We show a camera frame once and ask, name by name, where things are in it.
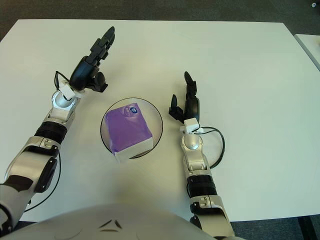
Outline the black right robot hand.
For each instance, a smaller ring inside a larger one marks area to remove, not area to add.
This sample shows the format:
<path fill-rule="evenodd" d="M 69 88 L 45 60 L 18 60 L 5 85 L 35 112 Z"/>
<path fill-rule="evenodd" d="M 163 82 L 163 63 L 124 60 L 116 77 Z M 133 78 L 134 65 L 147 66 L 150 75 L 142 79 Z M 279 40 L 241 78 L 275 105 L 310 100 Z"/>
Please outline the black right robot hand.
<path fill-rule="evenodd" d="M 200 101 L 197 98 L 197 83 L 192 79 L 190 74 L 185 71 L 184 79 L 186 82 L 186 95 L 184 110 L 178 106 L 177 96 L 172 95 L 168 114 L 175 120 L 184 123 L 185 120 L 196 118 L 200 121 Z"/>

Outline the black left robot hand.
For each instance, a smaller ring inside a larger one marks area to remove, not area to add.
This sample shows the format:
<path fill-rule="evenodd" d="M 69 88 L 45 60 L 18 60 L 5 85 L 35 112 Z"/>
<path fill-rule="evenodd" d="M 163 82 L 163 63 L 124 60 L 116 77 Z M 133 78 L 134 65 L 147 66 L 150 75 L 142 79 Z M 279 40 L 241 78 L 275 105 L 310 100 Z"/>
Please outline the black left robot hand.
<path fill-rule="evenodd" d="M 90 54 L 80 60 L 71 74 L 68 83 L 72 89 L 77 91 L 91 89 L 98 93 L 104 92 L 108 84 L 104 74 L 100 72 L 100 64 L 107 58 L 114 40 L 114 26 L 110 27 L 101 38 L 97 38 L 90 48 Z"/>

